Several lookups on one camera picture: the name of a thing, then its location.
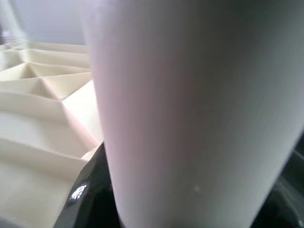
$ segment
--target white cylinder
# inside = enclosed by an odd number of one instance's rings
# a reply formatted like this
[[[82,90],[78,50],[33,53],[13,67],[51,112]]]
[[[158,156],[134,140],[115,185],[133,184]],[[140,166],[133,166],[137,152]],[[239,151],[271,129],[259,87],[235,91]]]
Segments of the white cylinder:
[[[248,228],[304,124],[303,1],[86,0],[126,228]]]

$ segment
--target plastic compartment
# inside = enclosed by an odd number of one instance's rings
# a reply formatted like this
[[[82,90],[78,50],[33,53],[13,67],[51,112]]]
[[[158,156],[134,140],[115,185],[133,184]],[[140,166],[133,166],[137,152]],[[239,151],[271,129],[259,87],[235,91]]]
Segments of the plastic compartment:
[[[82,45],[67,45],[67,44],[52,44],[52,43],[27,43],[21,48],[26,49],[38,49],[46,51],[63,51],[63,52],[72,52],[72,53],[87,53],[86,46]]]
[[[5,81],[0,83],[0,91],[20,94],[32,94],[50,99],[57,99],[57,96],[39,78],[24,80]]]
[[[23,61],[18,51],[6,50],[0,52],[0,71],[17,66]]]
[[[53,227],[103,141],[85,50],[0,46],[0,214],[20,227]]]
[[[61,65],[46,65],[38,63],[28,63],[31,69],[39,77],[56,76],[56,75],[69,75],[78,73],[91,72],[90,69],[79,68],[74,66],[61,66]]]
[[[0,81],[11,81],[34,77],[38,77],[38,75],[32,70],[28,63],[22,63],[18,66],[0,71]]]
[[[91,80],[91,73],[49,76],[42,78],[58,99],[63,100]]]
[[[90,68],[86,54],[25,49],[19,51],[24,62]]]

